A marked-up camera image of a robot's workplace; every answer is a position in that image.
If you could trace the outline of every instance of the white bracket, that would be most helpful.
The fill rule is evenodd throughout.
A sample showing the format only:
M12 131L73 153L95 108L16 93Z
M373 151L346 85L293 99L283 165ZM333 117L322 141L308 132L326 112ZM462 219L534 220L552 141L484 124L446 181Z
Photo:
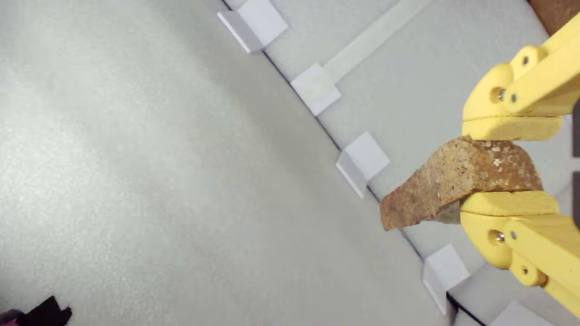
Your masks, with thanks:
M336 161L354 191L363 198L367 183L389 164L389 158L380 149L370 133L365 132L346 146Z
M247 53L261 51L288 28L270 0L248 0L217 16Z
M423 285L442 315L447 314L447 291L469 277L469 272L451 244L432 253L423 263Z

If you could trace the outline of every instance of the white divider strip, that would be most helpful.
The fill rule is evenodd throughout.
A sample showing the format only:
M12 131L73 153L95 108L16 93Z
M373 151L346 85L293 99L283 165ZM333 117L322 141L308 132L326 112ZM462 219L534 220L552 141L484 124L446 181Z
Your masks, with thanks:
M432 0L400 0L364 32L330 59L324 70L338 82L364 59L368 58L395 32L403 28Z
M335 84L404 27L432 0L400 0L328 63L317 63L290 84L315 115L337 101L341 94Z

